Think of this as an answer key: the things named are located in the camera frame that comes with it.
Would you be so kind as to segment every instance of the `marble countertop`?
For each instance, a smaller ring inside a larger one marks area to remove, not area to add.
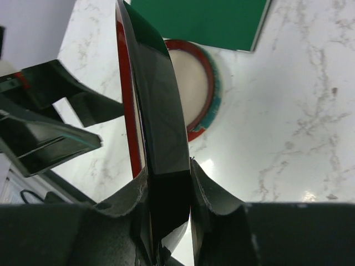
[[[114,5],[77,0],[59,58],[85,85],[121,101]],[[355,202],[354,13],[353,0],[274,0],[254,53],[206,48],[224,92],[190,156],[236,197]],[[55,171],[100,201],[131,180],[124,119],[88,130],[103,147]],[[190,250],[184,241],[181,250]],[[191,263],[186,254],[180,260]]]

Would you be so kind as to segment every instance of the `green folder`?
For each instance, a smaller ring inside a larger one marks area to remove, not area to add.
[[[132,0],[164,38],[253,51],[271,0]]]

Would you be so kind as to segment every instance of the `red rim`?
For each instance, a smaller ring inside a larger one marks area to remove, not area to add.
[[[131,67],[128,56],[128,49],[121,22],[116,22],[116,34],[118,45],[118,57],[120,66],[122,101],[124,107],[124,119],[126,123],[128,149],[131,161],[133,178],[141,171],[141,161],[139,155],[137,128],[135,124],[134,93],[132,88]]]
[[[187,133],[187,140],[188,142],[194,140],[195,138],[199,137],[202,135],[203,132],[205,132],[205,129],[200,129],[199,131],[190,131]]]
[[[213,67],[208,57],[205,55],[204,51],[201,48],[199,48],[197,45],[194,45],[184,40],[166,40],[165,44],[168,50],[182,50],[184,52],[191,54],[202,64],[202,66],[206,71],[208,91],[207,91],[207,98],[206,98],[205,105],[200,111],[199,115],[192,121],[192,123],[190,123],[186,127],[187,136],[190,141],[197,137],[197,136],[194,137],[191,136],[191,134],[195,135],[193,132],[191,132],[191,130],[196,128],[198,124],[201,122],[201,120],[205,117],[213,100],[213,95],[215,90],[215,76],[214,76]]]

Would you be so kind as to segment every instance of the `white wall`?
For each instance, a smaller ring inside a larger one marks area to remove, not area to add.
[[[16,69],[56,59],[75,0],[1,0],[3,59]]]

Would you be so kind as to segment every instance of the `black plastic piece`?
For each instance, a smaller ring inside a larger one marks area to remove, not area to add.
[[[192,169],[195,265],[354,265],[355,205],[242,203]]]
[[[44,203],[66,203],[66,201],[55,194],[53,191],[49,191],[45,195]]]
[[[176,246],[172,232],[184,230],[189,219],[186,127],[173,65],[162,37],[130,5],[119,0],[118,6],[118,42],[126,41],[123,45],[128,49],[145,142],[153,254],[157,263],[164,265]]]
[[[184,266],[182,263],[180,263],[174,257],[170,257],[165,265],[166,266]]]
[[[97,208],[0,205],[1,265],[153,265],[147,254],[151,250],[150,221],[144,214],[147,193],[142,171]]]
[[[0,94],[0,150],[24,177],[99,147],[97,135],[26,110]]]
[[[25,68],[22,75],[31,85],[27,93],[39,110],[48,108],[66,97],[84,127],[124,115],[122,103],[101,95],[77,81],[59,60]]]
[[[2,54],[2,45],[4,43],[5,27],[0,26],[0,59]]]

